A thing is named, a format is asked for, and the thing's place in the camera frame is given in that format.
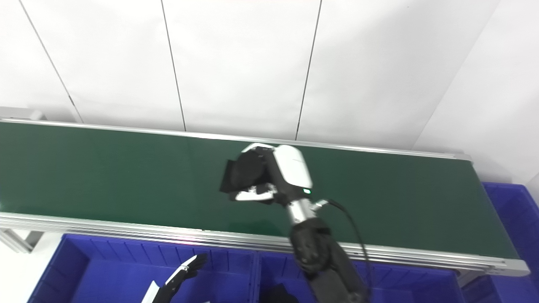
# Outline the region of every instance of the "black robot arm segment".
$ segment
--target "black robot arm segment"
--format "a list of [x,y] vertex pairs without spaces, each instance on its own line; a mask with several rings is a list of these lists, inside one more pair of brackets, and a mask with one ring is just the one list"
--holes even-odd
[[233,201],[278,203],[292,223],[289,238],[297,264],[319,303],[368,302],[368,289],[346,253],[316,216],[312,181],[301,152],[292,146],[253,143],[227,163],[221,191]]

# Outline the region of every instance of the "white wall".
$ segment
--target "white wall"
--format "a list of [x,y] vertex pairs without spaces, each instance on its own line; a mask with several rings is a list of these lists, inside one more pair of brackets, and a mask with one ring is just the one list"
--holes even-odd
[[312,58],[318,0],[21,1],[58,75],[19,1],[2,1],[0,106],[460,151],[539,201],[537,1],[324,0]]

